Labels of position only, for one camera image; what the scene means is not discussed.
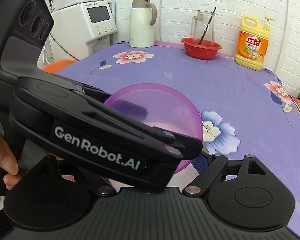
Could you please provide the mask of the person's left hand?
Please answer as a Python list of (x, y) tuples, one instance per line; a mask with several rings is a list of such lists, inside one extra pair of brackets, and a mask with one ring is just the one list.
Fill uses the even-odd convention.
[(22, 178), (19, 174), (17, 160), (12, 153), (9, 145), (0, 135), (0, 167), (8, 174), (4, 176), (3, 181), (6, 189), (11, 190)]

